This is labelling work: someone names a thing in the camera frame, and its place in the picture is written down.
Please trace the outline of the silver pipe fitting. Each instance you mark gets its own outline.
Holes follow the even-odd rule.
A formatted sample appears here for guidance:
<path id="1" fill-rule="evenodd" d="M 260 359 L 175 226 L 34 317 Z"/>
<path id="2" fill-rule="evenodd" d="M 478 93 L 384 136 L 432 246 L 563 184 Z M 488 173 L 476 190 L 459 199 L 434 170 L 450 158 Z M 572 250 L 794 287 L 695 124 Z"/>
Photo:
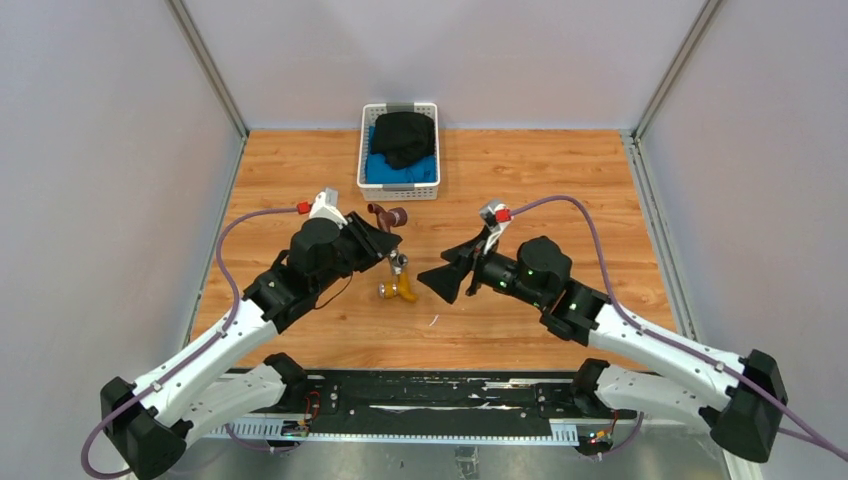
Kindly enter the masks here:
<path id="1" fill-rule="evenodd" d="M 393 276 L 400 276 L 409 264 L 408 257 L 398 249 L 394 249 L 390 252 L 388 261 L 390 271 Z"/>

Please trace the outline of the brown faucet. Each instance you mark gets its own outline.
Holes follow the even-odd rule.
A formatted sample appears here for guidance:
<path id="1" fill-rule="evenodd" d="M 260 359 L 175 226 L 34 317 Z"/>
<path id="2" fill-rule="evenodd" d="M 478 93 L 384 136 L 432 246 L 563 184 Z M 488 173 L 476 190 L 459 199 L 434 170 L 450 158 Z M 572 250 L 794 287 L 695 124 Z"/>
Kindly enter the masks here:
<path id="1" fill-rule="evenodd" d="M 402 207 L 384 208 L 377 203 L 367 205 L 369 213 L 376 217 L 377 227 L 390 233 L 393 228 L 405 226 L 408 222 L 408 213 Z"/>

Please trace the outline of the yellow brass faucet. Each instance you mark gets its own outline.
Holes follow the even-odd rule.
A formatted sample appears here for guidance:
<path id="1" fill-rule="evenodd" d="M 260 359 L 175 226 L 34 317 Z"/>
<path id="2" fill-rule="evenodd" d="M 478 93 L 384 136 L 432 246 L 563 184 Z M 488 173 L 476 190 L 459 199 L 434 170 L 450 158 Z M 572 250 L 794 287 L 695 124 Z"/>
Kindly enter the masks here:
<path id="1" fill-rule="evenodd" d="M 418 296 L 412 291 L 407 272 L 395 275 L 390 282 L 381 283 L 378 286 L 378 295 L 386 300 L 401 298 L 408 303 L 416 303 L 418 300 Z"/>

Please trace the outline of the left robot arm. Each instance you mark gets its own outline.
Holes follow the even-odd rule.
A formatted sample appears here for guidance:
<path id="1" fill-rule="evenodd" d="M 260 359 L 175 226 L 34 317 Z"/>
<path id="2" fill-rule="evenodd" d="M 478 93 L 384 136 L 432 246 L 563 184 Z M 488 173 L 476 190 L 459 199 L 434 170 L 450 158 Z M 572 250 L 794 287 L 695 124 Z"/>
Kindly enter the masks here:
<path id="1" fill-rule="evenodd" d="M 271 266 L 237 291 L 223 317 L 158 367 L 100 390 L 105 434 L 138 479 L 156 479 L 199 438 L 244 414 L 276 405 L 299 410 L 306 374 L 285 354 L 270 356 L 244 379 L 219 377 L 255 348 L 317 309 L 319 297 L 341 279 L 364 273 L 400 246 L 401 236 L 359 214 L 312 214 Z"/>

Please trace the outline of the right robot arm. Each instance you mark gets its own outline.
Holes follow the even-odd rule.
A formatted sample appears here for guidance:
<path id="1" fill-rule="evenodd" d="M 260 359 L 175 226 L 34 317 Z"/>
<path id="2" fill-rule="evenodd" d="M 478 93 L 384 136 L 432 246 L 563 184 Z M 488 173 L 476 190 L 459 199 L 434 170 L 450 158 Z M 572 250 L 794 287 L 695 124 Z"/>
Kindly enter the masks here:
<path id="1" fill-rule="evenodd" d="M 571 276 L 571 259 L 546 236 L 522 243 L 516 258 L 498 253 L 482 231 L 442 252 L 445 265 L 418 281 L 454 303 L 465 277 L 466 295 L 480 286 L 537 308 L 554 336 L 610 351 L 651 369 L 641 377 L 607 361 L 585 361 L 571 400 L 582 415 L 604 409 L 664 414 L 708 431 L 724 450 L 765 463 L 788 396 L 777 360 L 757 349 L 747 355 L 714 349 L 648 322 L 612 297 Z"/>

